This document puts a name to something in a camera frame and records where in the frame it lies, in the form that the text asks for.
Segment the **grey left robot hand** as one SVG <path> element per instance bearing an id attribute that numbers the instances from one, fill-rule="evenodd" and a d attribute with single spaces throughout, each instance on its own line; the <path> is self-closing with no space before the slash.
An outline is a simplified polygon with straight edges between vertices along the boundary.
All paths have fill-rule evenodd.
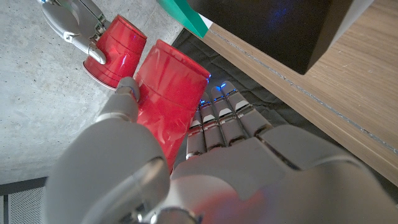
<path id="1" fill-rule="evenodd" d="M 46 182 L 47 223 L 396 223 L 372 172 L 291 125 L 273 127 L 230 82 L 204 98 L 173 171 L 121 79 Z"/>

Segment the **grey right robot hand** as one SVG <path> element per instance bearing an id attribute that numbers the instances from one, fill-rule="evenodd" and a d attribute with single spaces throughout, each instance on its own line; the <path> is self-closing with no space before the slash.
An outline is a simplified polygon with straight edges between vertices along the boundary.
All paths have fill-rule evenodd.
<path id="1" fill-rule="evenodd" d="M 105 54 L 96 46 L 110 26 L 92 0 L 39 0 L 47 24 L 65 42 L 104 65 Z"/>

